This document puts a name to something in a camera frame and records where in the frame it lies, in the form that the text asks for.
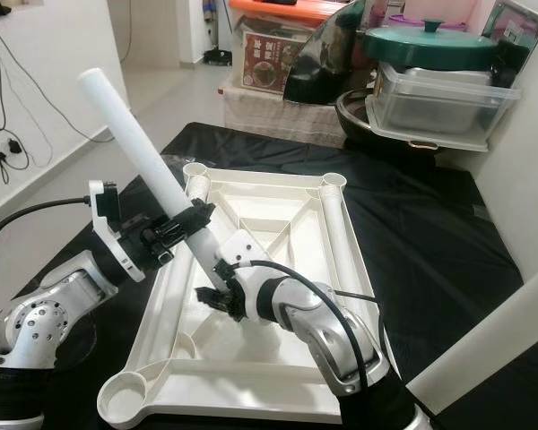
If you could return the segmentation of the clear plastic storage bin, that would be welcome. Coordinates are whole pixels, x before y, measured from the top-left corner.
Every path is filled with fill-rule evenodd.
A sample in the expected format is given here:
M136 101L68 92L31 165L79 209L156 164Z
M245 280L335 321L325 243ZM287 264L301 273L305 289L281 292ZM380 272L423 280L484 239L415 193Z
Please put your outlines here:
M520 89L408 75L380 63L366 115L384 138L486 152L504 112L522 97Z

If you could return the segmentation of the black tablecloth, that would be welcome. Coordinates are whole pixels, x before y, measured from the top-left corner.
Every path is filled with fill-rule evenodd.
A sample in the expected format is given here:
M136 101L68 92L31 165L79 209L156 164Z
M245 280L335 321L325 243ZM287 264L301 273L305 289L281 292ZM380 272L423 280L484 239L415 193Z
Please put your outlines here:
M523 286L473 177L459 169L401 167L201 123L159 149L208 167L346 176L344 201L405 381ZM126 284L65 340L43 430L114 430L97 412L97 394L125 365L151 290L150 281ZM438 413L437 427L538 430L538 344Z

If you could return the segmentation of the black floor mop head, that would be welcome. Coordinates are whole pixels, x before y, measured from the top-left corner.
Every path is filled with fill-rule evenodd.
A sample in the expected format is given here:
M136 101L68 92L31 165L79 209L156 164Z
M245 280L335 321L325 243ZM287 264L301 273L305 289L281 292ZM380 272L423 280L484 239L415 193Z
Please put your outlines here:
M201 63L203 65L230 66L233 63L233 54L229 50L219 48L209 49L203 53Z

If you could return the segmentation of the orange-lidded storage box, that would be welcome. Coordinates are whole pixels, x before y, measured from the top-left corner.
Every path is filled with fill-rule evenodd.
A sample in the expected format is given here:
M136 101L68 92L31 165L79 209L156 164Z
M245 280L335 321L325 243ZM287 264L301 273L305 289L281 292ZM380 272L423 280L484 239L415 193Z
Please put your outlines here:
M295 5L225 0L230 12L233 85L282 94L287 73L315 29L346 3L299 0Z

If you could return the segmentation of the black wok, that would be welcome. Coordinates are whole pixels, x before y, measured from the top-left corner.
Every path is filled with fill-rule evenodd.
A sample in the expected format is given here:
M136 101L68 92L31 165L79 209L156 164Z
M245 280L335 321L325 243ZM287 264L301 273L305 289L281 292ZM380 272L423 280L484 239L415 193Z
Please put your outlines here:
M408 152L408 154L437 154L436 143L386 138L373 131L370 125L366 101L371 90L350 90L340 95L334 103L340 126L346 134L344 148L353 151Z

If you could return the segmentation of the black plastic bag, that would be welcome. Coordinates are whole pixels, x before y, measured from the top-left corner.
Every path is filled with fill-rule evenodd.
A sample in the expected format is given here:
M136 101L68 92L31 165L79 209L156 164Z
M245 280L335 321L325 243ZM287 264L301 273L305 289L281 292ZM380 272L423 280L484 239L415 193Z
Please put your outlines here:
M282 89L282 98L300 104L334 104L348 90L364 89L376 62L363 49L368 29L386 15L387 0L352 0L311 34Z

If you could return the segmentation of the white plastic children table top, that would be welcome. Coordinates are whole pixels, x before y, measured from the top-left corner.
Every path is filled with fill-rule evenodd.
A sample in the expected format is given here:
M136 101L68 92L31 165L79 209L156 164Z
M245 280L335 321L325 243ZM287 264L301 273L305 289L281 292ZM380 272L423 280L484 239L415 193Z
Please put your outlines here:
M358 315L371 333L378 331L378 307L371 302L373 289L344 196L344 222L360 286L352 292L339 286L318 197L323 175L274 175L200 163L187 164L183 172L188 192L215 205L209 229L217 238L248 230L274 262L326 284L334 290L335 302ZM129 355L125 368L98 393L101 418L117 429L137 426L154 414L339 422L338 401L302 340L276 323L258 326L227 318L215 324L207 360L171 374L162 384L146 385L131 370Z

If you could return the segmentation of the green round pot lid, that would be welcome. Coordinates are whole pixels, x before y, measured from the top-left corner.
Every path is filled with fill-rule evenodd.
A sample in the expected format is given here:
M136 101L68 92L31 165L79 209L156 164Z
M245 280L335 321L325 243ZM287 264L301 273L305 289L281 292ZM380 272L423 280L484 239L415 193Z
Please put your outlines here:
M441 21L421 26L381 26L366 32L366 57L390 65L438 71L490 68L496 42L478 34L441 28Z

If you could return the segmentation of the purple printed box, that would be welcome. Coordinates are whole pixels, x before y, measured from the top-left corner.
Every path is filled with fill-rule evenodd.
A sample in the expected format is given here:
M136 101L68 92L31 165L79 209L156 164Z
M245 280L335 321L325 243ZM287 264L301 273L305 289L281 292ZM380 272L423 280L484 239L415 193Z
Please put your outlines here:
M528 53L538 45L538 11L519 0L496 0L481 35L494 42L509 42Z

